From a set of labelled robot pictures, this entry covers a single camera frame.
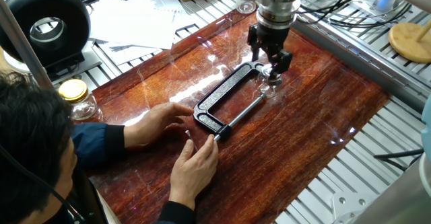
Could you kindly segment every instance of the glass jar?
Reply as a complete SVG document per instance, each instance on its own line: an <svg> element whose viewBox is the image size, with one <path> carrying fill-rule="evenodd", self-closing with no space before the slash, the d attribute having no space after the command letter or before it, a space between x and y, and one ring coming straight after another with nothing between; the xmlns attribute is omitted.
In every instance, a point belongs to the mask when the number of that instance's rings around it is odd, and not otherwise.
<svg viewBox="0 0 431 224"><path fill-rule="evenodd" d="M59 93L72 105L71 117L74 120L90 118L97 110L97 102L87 84L81 79L70 79L64 82Z"/></svg>

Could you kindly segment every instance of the man's left hand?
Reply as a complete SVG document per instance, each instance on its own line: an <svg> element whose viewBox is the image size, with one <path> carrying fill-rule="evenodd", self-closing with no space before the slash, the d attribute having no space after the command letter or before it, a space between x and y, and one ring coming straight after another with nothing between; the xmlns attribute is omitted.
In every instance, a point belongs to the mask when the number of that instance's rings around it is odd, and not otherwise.
<svg viewBox="0 0 431 224"><path fill-rule="evenodd" d="M124 128L125 147L147 145L154 141L172 123L184 123L179 116L191 116L193 109L178 103L165 103L154 106L143 118Z"/></svg>

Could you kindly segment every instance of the hand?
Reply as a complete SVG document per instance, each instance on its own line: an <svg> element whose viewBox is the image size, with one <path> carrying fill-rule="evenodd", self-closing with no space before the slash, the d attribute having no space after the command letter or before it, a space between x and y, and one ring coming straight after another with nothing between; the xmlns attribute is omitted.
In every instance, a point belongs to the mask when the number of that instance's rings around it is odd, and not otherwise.
<svg viewBox="0 0 431 224"><path fill-rule="evenodd" d="M218 146L208 136L204 146L193 156L192 140L188 140L170 175L169 200L195 210L196 196L211 182L218 163Z"/></svg>
<svg viewBox="0 0 431 224"><path fill-rule="evenodd" d="M177 103L154 106L143 118L124 128L125 147L147 145L154 141L172 123L184 123L179 116L191 116L193 109Z"/></svg>

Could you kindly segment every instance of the man's right hand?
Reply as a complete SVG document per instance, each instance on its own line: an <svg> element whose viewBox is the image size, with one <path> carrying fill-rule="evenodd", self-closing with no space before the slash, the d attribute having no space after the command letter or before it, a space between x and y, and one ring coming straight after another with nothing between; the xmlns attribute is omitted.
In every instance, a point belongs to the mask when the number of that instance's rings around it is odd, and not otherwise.
<svg viewBox="0 0 431 224"><path fill-rule="evenodd" d="M218 146L214 136L210 135L194 156L193 150L193 142L188 140L170 176L169 200L195 210L196 196L211 182L216 173Z"/></svg>

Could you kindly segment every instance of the wooden table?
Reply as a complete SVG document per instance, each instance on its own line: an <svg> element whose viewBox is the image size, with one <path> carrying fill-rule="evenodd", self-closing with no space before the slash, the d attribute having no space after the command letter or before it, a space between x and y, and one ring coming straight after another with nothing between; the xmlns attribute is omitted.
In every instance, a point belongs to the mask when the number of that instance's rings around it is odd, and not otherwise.
<svg viewBox="0 0 431 224"><path fill-rule="evenodd" d="M136 121L156 104L193 107L235 67L251 59L246 44L255 15L220 18L94 91L111 124ZM294 53L283 87L219 143L220 163L197 199L198 223L271 223L353 138L389 95L331 53L291 30ZM259 59L267 63L265 55ZM258 96L254 81L214 110L232 120ZM166 130L126 161L91 171L90 179L122 223L151 223L168 200L172 166L189 129L198 147L208 132L192 118Z"/></svg>

